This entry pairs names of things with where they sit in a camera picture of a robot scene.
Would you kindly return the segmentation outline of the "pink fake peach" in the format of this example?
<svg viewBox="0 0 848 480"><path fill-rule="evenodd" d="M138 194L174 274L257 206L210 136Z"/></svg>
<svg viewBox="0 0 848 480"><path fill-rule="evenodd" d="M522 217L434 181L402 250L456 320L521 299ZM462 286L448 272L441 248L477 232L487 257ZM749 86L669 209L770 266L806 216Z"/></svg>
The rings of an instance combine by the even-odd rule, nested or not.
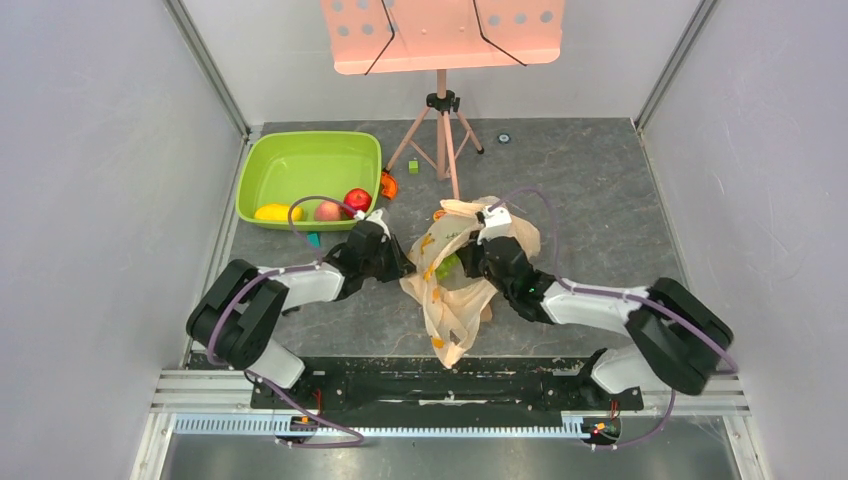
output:
<svg viewBox="0 0 848 480"><path fill-rule="evenodd" d="M314 210L313 217L318 222L336 222L344 218L343 208L333 201L322 201Z"/></svg>

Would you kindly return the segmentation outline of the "translucent orange plastic bag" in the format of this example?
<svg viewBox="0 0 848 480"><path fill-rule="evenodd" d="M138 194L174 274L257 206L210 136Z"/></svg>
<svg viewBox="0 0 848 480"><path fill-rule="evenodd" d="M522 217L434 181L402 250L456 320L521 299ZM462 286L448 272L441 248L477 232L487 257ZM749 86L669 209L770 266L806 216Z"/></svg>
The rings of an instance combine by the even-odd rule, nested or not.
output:
<svg viewBox="0 0 848 480"><path fill-rule="evenodd" d="M491 319L490 302L497 289L482 277L467 277L459 264L450 269L453 279L441 279L437 270L482 228L476 213L497 201L494 196L472 202L443 200L444 214L431 223L407 254L416 272L402 278L400 286L422 306L433 350L447 369L473 346L481 323Z"/></svg>

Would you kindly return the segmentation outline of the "red fake fruit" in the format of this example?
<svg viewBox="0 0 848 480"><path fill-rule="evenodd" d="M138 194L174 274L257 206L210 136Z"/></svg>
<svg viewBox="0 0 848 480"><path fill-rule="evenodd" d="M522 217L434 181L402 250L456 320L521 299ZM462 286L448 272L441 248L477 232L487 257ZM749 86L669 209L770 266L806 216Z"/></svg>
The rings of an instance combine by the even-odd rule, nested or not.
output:
<svg viewBox="0 0 848 480"><path fill-rule="evenodd" d="M354 188L346 193L343 198L345 207L342 213L352 219L358 211L368 212L373 201L372 195L365 189Z"/></svg>

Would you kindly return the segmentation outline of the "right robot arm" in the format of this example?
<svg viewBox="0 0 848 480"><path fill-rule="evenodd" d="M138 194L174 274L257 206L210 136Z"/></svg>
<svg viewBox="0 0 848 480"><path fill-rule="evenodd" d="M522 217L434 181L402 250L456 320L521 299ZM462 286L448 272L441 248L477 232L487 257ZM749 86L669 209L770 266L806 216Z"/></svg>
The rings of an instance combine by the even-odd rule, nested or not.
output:
<svg viewBox="0 0 848 480"><path fill-rule="evenodd" d="M731 328L678 281L661 277L646 288L569 283L535 268L511 237L472 240L458 258L470 278L483 278L529 322L583 325L630 339L597 355L577 382L580 400L602 408L631 387L701 394L727 363Z"/></svg>

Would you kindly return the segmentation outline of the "green fake grapes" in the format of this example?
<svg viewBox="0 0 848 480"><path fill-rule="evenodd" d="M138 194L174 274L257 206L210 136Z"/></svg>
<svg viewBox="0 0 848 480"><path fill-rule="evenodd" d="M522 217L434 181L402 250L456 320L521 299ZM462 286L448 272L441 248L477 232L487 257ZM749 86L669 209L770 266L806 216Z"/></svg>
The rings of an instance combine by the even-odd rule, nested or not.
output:
<svg viewBox="0 0 848 480"><path fill-rule="evenodd" d="M439 282L452 276L455 271L462 272L462 264L459 257L453 253L445 257L435 269L435 275Z"/></svg>

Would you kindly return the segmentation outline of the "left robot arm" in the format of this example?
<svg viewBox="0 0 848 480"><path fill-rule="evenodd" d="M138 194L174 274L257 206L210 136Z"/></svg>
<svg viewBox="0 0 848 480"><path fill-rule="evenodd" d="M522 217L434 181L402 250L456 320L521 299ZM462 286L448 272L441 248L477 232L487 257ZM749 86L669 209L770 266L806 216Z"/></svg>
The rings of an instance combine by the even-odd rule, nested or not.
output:
<svg viewBox="0 0 848 480"><path fill-rule="evenodd" d="M194 307L186 332L206 348L209 362L274 384L288 406L302 407L313 397L314 381L304 374L305 362L272 339L279 318L307 304L344 300L368 279L389 283L415 272L385 225L362 220L344 242L306 265L231 261Z"/></svg>

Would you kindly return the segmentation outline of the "pink music stand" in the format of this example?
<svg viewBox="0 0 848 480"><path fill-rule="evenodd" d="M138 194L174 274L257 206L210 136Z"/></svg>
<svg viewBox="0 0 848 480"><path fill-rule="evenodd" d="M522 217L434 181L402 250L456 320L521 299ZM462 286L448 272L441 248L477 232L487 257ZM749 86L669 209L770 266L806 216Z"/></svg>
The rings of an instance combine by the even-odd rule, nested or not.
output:
<svg viewBox="0 0 848 480"><path fill-rule="evenodd" d="M422 122L436 118L436 154L420 156L449 180L460 196L456 160L466 145L477 154L484 146L460 97L449 89L448 73L458 69L549 64L561 51L564 0L524 1L323 1L334 69L342 75L432 72L434 92L408 129L384 178L408 147Z"/></svg>

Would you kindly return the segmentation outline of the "orange toy by basin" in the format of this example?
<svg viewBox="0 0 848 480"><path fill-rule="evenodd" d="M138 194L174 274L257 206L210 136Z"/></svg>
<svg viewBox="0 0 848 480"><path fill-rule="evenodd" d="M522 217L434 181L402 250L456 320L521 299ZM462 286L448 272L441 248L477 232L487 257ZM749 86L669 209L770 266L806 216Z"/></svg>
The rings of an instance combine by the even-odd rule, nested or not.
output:
<svg viewBox="0 0 848 480"><path fill-rule="evenodd" d="M380 177L380 195L388 200L394 200L398 193L398 184L396 179L387 170L381 171Z"/></svg>

